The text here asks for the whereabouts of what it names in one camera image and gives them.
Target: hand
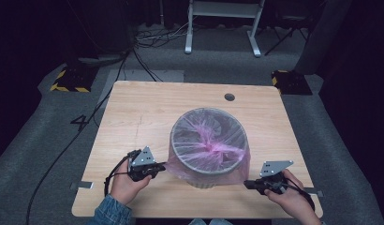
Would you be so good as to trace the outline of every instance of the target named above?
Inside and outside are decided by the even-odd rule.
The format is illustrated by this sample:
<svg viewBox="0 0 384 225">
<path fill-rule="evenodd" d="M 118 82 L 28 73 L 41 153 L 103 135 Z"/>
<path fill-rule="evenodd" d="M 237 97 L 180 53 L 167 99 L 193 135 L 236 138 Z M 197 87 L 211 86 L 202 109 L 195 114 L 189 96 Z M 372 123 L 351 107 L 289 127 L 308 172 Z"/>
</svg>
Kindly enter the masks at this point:
<svg viewBox="0 0 384 225">
<path fill-rule="evenodd" d="M 303 183 L 289 170 L 283 170 L 283 175 L 285 178 L 292 180 L 299 188 L 303 189 Z M 297 218 L 302 224 L 321 224 L 309 202 L 297 190 L 287 188 L 285 193 L 279 195 L 269 189 L 265 189 L 265 194 L 268 196 L 269 200 L 278 203 L 287 214 Z"/>
<path fill-rule="evenodd" d="M 128 160 L 125 160 L 122 165 L 118 168 L 113 176 L 113 182 L 111 187 L 111 196 L 123 205 L 127 205 L 137 196 L 137 194 L 145 188 L 149 181 L 152 179 L 151 175 L 146 176 L 143 180 L 134 182 L 128 174 Z"/>
</svg>

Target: table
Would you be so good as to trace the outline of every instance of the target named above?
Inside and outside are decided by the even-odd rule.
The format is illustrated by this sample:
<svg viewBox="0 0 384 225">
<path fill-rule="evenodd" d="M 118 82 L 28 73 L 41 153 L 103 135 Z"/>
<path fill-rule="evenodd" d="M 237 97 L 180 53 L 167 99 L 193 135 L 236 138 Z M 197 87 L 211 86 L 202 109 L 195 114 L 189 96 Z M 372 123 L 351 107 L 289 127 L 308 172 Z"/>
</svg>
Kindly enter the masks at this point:
<svg viewBox="0 0 384 225">
<path fill-rule="evenodd" d="M 225 94 L 233 94 L 228 101 Z M 119 160 L 150 146 L 156 161 L 169 155 L 172 126 L 184 113 L 213 107 L 232 114 L 244 127 L 251 151 L 249 179 L 258 179 L 263 162 L 293 160 L 289 167 L 303 184 L 313 183 L 276 88 L 272 86 L 116 82 L 104 112 L 72 213 L 91 217 L 104 198 L 104 180 Z M 318 196 L 313 195 L 319 217 Z M 135 218 L 289 218 L 277 204 L 243 184 L 199 189 L 160 172 L 129 205 Z"/>
<path fill-rule="evenodd" d="M 186 33 L 185 53 L 192 53 L 193 37 L 193 16 L 217 16 L 217 17 L 238 17 L 254 18 L 251 31 L 247 31 L 253 54 L 261 56 L 256 42 L 258 22 L 262 14 L 265 0 L 259 0 L 257 4 L 244 3 L 223 3 L 223 2 L 201 2 L 189 0 L 188 9 L 188 31 Z"/>
</svg>

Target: white stand leg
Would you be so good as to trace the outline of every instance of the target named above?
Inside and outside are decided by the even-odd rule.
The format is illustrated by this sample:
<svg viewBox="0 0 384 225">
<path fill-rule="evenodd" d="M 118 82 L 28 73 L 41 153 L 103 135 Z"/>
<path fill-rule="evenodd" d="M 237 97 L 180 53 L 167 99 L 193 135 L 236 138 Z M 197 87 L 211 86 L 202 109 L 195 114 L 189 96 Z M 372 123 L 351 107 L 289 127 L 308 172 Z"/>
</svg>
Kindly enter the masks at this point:
<svg viewBox="0 0 384 225">
<path fill-rule="evenodd" d="M 189 0 L 189 12 L 188 12 L 188 33 L 186 34 L 185 53 L 192 53 L 192 36 L 193 36 L 193 0 Z"/>
<path fill-rule="evenodd" d="M 256 32 L 257 32 L 259 18 L 261 17 L 262 9 L 264 8 L 264 3 L 265 3 L 265 0 L 259 1 L 257 15 L 253 23 L 253 30 L 247 31 L 248 39 L 250 40 L 251 48 L 253 49 L 253 54 L 256 57 L 261 57 L 261 52 L 259 51 L 257 41 L 256 41 Z"/>
</svg>

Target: jacket sleeve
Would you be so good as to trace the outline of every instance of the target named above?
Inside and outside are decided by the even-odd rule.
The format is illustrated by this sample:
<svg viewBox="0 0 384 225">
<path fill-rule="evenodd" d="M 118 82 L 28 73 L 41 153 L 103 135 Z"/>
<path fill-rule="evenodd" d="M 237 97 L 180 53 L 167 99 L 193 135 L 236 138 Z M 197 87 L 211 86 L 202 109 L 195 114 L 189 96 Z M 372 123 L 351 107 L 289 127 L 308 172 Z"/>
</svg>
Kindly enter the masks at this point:
<svg viewBox="0 0 384 225">
<path fill-rule="evenodd" d="M 117 202 L 108 194 L 99 207 L 95 210 L 95 215 L 87 222 L 87 225 L 126 225 L 130 224 L 131 209 Z"/>
</svg>

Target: finger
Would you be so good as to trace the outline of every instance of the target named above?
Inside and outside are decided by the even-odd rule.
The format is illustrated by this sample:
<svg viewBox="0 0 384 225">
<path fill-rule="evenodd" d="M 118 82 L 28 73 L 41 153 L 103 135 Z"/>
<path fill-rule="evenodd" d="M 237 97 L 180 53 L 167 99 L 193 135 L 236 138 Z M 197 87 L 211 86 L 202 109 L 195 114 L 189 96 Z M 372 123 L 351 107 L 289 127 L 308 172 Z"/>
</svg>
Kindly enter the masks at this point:
<svg viewBox="0 0 384 225">
<path fill-rule="evenodd" d="M 264 190 L 265 195 L 268 197 L 269 200 L 271 200 L 274 203 L 278 202 L 279 195 L 274 193 L 273 191 L 269 189 Z"/>
<path fill-rule="evenodd" d="M 148 186 L 148 184 L 151 181 L 151 179 L 152 179 L 152 176 L 151 175 L 147 175 L 147 176 L 145 176 L 145 178 L 143 178 L 142 180 L 136 182 L 135 184 L 136 184 L 138 189 L 143 189 L 146 186 Z"/>
<path fill-rule="evenodd" d="M 128 159 L 126 159 L 118 168 L 118 173 L 127 173 L 128 172 Z"/>
<path fill-rule="evenodd" d="M 303 183 L 297 179 L 297 177 L 295 177 L 295 175 L 293 173 L 291 173 L 288 169 L 284 169 L 283 170 L 283 175 L 292 180 L 296 185 L 298 185 L 299 188 L 303 188 Z"/>
</svg>

